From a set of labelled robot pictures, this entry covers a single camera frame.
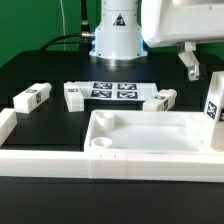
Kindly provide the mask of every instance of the white plastic part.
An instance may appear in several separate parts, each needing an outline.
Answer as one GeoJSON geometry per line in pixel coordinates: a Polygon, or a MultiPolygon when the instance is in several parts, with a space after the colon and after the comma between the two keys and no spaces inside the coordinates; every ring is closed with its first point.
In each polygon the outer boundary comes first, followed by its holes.
{"type": "Polygon", "coordinates": [[[222,0],[142,0],[142,35],[149,47],[222,41],[222,0]]]}
{"type": "Polygon", "coordinates": [[[224,72],[215,72],[209,87],[201,128],[202,145],[224,150],[224,72]]]}
{"type": "Polygon", "coordinates": [[[30,113],[49,98],[51,85],[36,83],[13,98],[14,108],[18,113],[30,113]]]}
{"type": "Polygon", "coordinates": [[[69,112],[84,111],[84,97],[75,82],[64,83],[64,96],[69,112]]]}
{"type": "Polygon", "coordinates": [[[96,28],[91,56],[108,60],[132,60],[147,56],[137,23],[138,0],[102,0],[101,23],[96,28]]]}
{"type": "Polygon", "coordinates": [[[91,153],[198,153],[199,136],[192,137],[192,134],[186,130],[186,121],[191,114],[192,112],[93,111],[84,151],[91,153]],[[114,128],[111,131],[98,129],[97,116],[101,113],[114,114],[114,128]],[[92,147],[91,141],[95,138],[109,138],[113,145],[92,147]]]}
{"type": "Polygon", "coordinates": [[[105,149],[110,148],[113,144],[113,141],[109,138],[98,137],[94,138],[91,141],[91,147],[95,149],[105,149]]]}
{"type": "Polygon", "coordinates": [[[0,113],[0,147],[17,125],[15,109],[3,109],[0,113]]]}
{"type": "Polygon", "coordinates": [[[224,154],[1,149],[0,176],[224,182],[224,154]]]}
{"type": "Polygon", "coordinates": [[[75,82],[84,99],[146,101],[158,93],[155,83],[75,82]]]}
{"type": "Polygon", "coordinates": [[[173,89],[161,90],[156,96],[143,103],[143,111],[166,111],[175,105],[177,92],[173,89]]]}
{"type": "Polygon", "coordinates": [[[99,131],[112,131],[114,129],[114,114],[110,112],[96,115],[96,128],[99,131]]]}
{"type": "Polygon", "coordinates": [[[190,135],[198,135],[201,130],[204,116],[201,113],[189,114],[186,120],[186,131],[190,135]]]}

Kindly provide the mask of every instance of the circular hole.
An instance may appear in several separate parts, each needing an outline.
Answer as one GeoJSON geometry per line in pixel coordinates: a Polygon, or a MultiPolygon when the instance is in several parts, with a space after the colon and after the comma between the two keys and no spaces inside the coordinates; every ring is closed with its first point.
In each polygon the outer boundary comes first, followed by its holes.
{"type": "Polygon", "coordinates": [[[109,148],[112,144],[113,141],[105,137],[94,138],[91,141],[91,146],[98,149],[109,148]]]}

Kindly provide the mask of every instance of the wire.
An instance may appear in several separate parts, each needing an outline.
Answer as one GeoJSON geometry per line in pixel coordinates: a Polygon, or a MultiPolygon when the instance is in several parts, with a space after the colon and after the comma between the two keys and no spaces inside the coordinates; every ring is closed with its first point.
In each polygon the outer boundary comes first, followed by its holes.
{"type": "Polygon", "coordinates": [[[62,24],[63,24],[63,34],[66,34],[66,23],[65,23],[65,10],[64,10],[64,2],[63,0],[60,0],[61,4],[61,15],[62,15],[62,24]]]}
{"type": "Polygon", "coordinates": [[[60,44],[79,44],[79,43],[80,43],[79,41],[55,42],[55,43],[49,44],[49,46],[60,45],[60,44]]]}
{"type": "Polygon", "coordinates": [[[39,50],[40,51],[45,51],[49,46],[53,45],[57,41],[65,40],[65,39],[72,38],[72,37],[81,37],[81,33],[67,34],[67,35],[64,35],[64,36],[60,36],[60,37],[54,38],[53,40],[49,41],[47,44],[42,46],[39,50]]]}

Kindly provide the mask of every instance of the marker sticker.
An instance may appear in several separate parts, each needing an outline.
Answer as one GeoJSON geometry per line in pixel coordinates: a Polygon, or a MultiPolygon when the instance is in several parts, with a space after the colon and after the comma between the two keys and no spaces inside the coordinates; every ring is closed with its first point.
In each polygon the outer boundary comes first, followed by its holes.
{"type": "Polygon", "coordinates": [[[216,112],[217,112],[217,106],[209,101],[207,112],[206,112],[207,115],[211,117],[213,120],[215,120],[216,112]]]}
{"type": "Polygon", "coordinates": [[[28,89],[28,90],[26,90],[26,93],[35,93],[35,92],[37,92],[37,90],[35,90],[35,89],[28,89]]]}
{"type": "Polygon", "coordinates": [[[222,110],[221,110],[219,121],[220,122],[224,121],[224,108],[222,108],[222,110]]]}
{"type": "Polygon", "coordinates": [[[36,95],[36,100],[37,100],[37,103],[41,102],[41,93],[40,92],[36,95]]]}
{"type": "Polygon", "coordinates": [[[91,93],[91,97],[96,97],[96,98],[111,98],[111,96],[112,96],[111,91],[93,90],[91,93]]]}
{"type": "Polygon", "coordinates": [[[138,99],[138,93],[137,92],[118,91],[117,98],[118,99],[138,99]]]}
{"type": "Polygon", "coordinates": [[[78,89],[68,89],[68,92],[69,93],[75,93],[75,92],[78,92],[78,89]]]}

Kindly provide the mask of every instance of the warning label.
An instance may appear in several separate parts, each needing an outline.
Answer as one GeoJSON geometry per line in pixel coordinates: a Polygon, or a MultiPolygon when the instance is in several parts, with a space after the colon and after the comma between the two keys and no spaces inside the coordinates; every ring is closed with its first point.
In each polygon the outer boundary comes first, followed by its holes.
{"type": "Polygon", "coordinates": [[[121,14],[117,17],[117,19],[114,22],[114,26],[126,26],[124,19],[121,14]]]}

